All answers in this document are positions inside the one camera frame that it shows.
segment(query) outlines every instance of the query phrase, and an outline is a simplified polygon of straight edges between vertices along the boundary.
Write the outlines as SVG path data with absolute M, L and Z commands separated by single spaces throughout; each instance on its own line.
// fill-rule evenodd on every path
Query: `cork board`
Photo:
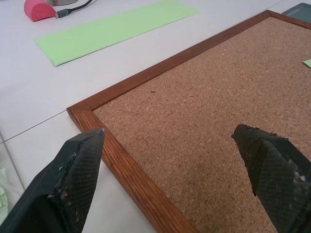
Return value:
M 260 127 L 311 158 L 310 29 L 263 12 L 69 115 L 82 131 L 107 129 L 103 160 L 157 231 L 275 232 L 230 135 L 239 123 Z

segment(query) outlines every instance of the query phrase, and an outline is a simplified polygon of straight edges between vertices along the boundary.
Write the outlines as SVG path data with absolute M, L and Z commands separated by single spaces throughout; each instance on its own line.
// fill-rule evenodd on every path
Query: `gray object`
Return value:
M 311 5 L 310 4 L 300 3 L 292 7 L 291 9 L 284 11 L 282 14 L 311 23 Z
M 77 0 L 45 0 L 48 4 L 54 5 L 54 6 L 63 6 L 63 5 L 69 5 Z

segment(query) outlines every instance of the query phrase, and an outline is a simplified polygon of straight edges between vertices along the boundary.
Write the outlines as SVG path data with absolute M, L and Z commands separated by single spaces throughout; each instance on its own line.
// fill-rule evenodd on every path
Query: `green paper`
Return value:
M 307 66 L 309 66 L 311 68 L 311 59 L 306 60 L 303 62 L 304 64 L 306 64 Z
M 5 169 L 0 169 L 0 179 L 7 180 Z M 8 216 L 8 197 L 6 196 L 4 188 L 0 185 L 0 225 Z
M 162 0 L 45 35 L 35 42 L 58 66 L 196 13 L 197 10 L 183 3 Z

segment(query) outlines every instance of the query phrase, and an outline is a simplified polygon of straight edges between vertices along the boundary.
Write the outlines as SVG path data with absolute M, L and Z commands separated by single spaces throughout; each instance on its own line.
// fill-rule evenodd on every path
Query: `white tile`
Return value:
M 181 0 L 200 13 L 58 67 L 48 60 L 34 42 L 37 36 L 153 1 L 98 0 L 65 18 L 49 18 L 38 22 L 31 22 L 26 17 L 21 7 L 23 1 L 1 1 L 0 132 L 4 139 L 33 127 L 68 106 L 197 44 L 280 0 Z
M 25 186 L 56 156 L 64 142 L 78 133 L 80 131 L 64 112 L 7 141 Z M 155 233 L 103 162 L 83 232 Z

